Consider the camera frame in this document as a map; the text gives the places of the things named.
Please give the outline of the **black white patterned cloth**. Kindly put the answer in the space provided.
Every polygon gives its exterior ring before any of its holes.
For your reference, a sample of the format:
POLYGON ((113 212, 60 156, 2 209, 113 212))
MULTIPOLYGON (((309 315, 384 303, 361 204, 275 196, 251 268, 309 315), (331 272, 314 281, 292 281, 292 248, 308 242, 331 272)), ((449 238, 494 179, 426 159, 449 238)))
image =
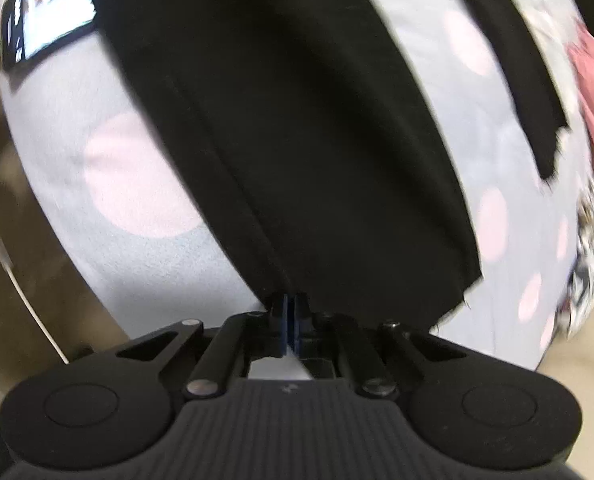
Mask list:
POLYGON ((556 315, 557 330, 567 339, 580 332, 594 309, 594 178, 580 195, 577 258, 566 296, 556 315))

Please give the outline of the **black jeans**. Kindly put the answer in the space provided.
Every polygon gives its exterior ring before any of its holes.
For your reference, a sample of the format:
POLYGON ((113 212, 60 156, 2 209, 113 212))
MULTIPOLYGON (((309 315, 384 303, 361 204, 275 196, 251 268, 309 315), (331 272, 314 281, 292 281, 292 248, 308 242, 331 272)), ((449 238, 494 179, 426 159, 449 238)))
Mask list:
POLYGON ((265 304, 429 330, 481 278, 449 140, 517 129, 554 177, 562 101, 515 0, 93 0, 122 76, 265 304))

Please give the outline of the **grey pink-dotted bed sheet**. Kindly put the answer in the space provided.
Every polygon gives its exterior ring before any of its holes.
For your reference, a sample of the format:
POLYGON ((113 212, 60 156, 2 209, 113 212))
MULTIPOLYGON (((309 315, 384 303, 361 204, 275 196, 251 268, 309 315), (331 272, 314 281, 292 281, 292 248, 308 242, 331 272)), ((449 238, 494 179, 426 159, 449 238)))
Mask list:
MULTIPOLYGON (((501 67, 463 0, 372 0, 410 62, 468 203, 481 280, 437 334, 527 368, 550 343, 576 256, 590 149, 567 49, 574 0, 514 0, 568 126, 542 179, 501 67)), ((76 268, 128 335, 183 318, 218 325, 257 305, 158 145, 99 34, 27 76, 1 76, 12 140, 76 268)))

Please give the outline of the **smartphone with lit screen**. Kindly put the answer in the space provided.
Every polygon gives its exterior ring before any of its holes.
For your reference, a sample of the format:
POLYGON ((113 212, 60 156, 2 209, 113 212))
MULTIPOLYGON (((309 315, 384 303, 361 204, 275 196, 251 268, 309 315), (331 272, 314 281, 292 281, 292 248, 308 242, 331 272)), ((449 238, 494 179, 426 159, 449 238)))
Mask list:
POLYGON ((5 0, 0 39, 3 70, 11 72, 94 28, 92 0, 5 0))

